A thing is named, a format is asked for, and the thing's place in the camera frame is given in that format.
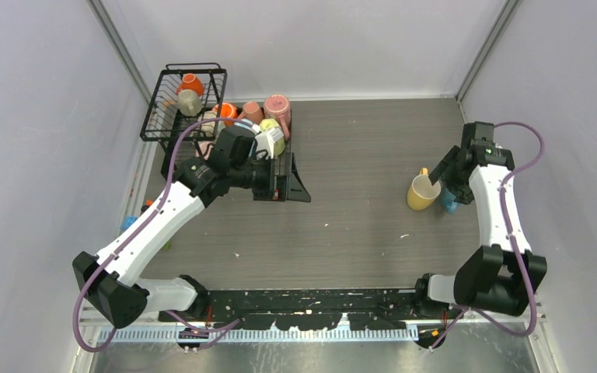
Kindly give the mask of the yellow mug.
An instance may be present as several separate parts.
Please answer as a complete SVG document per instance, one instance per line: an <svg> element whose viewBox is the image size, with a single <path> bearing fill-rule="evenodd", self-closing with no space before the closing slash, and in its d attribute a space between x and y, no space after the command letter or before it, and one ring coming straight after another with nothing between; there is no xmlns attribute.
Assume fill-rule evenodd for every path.
<svg viewBox="0 0 597 373"><path fill-rule="evenodd" d="M428 175L428 169L422 168L410 183L407 192L407 205L414 211L423 211L439 197L442 186L438 180L434 183Z"/></svg>

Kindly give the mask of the blue floral mug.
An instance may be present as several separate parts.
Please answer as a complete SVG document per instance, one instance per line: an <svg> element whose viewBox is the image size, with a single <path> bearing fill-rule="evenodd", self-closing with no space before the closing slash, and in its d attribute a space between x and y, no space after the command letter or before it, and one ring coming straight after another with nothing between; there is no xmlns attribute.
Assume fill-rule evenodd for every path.
<svg viewBox="0 0 597 373"><path fill-rule="evenodd" d="M454 214L459 207L457 196L449 189L445 188L440 195L440 205L448 214Z"/></svg>

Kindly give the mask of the light green mug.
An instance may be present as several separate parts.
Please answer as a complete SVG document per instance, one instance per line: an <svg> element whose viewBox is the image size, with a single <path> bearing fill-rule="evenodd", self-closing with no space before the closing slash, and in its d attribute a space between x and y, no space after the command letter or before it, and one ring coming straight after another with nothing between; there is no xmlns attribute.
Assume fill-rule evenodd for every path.
<svg viewBox="0 0 597 373"><path fill-rule="evenodd" d="M260 144L268 151L271 158L277 158L286 149L283 127L275 119L267 118L260 122L260 130L262 135Z"/></svg>

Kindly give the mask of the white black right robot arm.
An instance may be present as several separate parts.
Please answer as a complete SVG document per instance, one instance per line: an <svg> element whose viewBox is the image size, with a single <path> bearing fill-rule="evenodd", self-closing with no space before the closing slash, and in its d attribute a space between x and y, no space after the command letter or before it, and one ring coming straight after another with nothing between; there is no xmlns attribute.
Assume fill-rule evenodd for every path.
<svg viewBox="0 0 597 373"><path fill-rule="evenodd" d="M407 204L415 211L426 209L445 191L457 204L474 203L480 238L478 249L456 274L424 274L417 280L412 305L423 319L450 305L520 316L536 303L547 262L532 253L522 230L514 192L521 168L511 151L495 142L495 129L491 123L465 124L460 144L410 184Z"/></svg>

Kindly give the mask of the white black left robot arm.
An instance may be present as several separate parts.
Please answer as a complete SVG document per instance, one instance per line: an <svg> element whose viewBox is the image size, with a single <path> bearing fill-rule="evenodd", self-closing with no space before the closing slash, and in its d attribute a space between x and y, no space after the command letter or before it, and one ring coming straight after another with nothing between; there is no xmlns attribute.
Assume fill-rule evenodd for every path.
<svg viewBox="0 0 597 373"><path fill-rule="evenodd" d="M276 160L259 159L256 149L255 134L233 125L221 131L206 159L182 161L133 225L97 254L82 252L74 258L82 298L116 329L145 313L166 310L190 322L201 320L208 309L207 291L195 279L149 280L141 273L180 228L232 188L251 190L254 200L311 201L294 159L279 173Z"/></svg>

